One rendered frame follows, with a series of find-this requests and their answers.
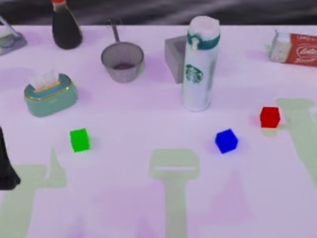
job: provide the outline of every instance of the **white table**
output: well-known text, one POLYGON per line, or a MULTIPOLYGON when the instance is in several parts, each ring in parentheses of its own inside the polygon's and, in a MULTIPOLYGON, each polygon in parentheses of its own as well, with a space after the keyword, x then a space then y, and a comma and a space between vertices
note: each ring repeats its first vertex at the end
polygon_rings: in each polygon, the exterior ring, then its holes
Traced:
MULTIPOLYGON (((101 64, 102 50, 114 42, 111 28, 82 27, 84 42, 70 51, 54 45, 50 27, 15 29, 29 44, 0 57, 0 125, 9 157, 15 167, 48 165, 53 147, 67 186, 37 189, 32 217, 19 215, 13 228, 1 226, 0 207, 0 237, 4 229, 6 238, 164 237, 164 191, 149 176, 152 152, 160 148, 188 148, 200 158, 200 175, 186 187, 189 238, 317 237, 313 175, 287 130, 267 137, 258 123, 261 108, 275 106, 276 98, 317 100, 317 68, 268 61, 265 44, 275 28, 222 28, 212 105, 196 114, 182 107, 181 85, 163 55, 164 40, 186 34, 186 26, 120 26, 121 40, 140 45, 146 65, 136 81, 124 85, 112 81, 101 64), (51 69, 70 76, 79 99, 65 111, 35 118, 23 89, 30 76, 51 69), (87 129, 92 148, 75 154, 69 131, 79 128, 87 129), (213 140, 227 128, 240 142, 222 155, 213 140), (23 225, 29 229, 12 233, 23 225)), ((309 139, 303 136, 304 144, 309 139)), ((32 182, 21 178, 15 191, 0 191, 0 204, 32 182)))

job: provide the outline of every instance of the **black background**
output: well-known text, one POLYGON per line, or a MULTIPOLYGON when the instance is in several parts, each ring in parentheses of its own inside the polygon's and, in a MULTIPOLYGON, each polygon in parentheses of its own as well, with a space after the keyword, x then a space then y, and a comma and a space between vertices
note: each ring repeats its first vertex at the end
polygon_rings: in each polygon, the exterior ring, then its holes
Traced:
MULTIPOLYGON (((317 25, 317 0, 68 0, 81 25, 121 18, 125 25, 188 24, 209 15, 222 25, 317 25)), ((49 25, 49 0, 0 0, 0 14, 13 25, 49 25)))

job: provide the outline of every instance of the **white tissue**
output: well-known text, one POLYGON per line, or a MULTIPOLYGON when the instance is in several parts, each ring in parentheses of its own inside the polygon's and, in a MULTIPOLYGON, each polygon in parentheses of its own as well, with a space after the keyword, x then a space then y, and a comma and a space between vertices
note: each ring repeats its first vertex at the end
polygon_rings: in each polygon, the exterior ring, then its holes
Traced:
POLYGON ((30 84, 35 90, 49 88, 51 85, 58 83, 58 75, 58 72, 52 70, 51 72, 30 78, 30 84))

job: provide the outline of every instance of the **cube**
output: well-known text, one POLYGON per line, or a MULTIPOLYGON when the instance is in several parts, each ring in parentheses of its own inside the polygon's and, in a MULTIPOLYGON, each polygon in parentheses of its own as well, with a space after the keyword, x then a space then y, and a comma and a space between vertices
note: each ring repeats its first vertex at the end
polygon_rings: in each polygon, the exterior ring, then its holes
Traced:
POLYGON ((277 128, 280 122, 280 114, 277 107, 263 107, 260 113, 262 128, 277 128))
POLYGON ((74 152, 81 152, 90 149, 89 136, 84 128, 71 131, 70 142, 74 152))
POLYGON ((238 138, 231 129, 217 133, 215 143, 222 154, 235 150, 238 146, 238 138))

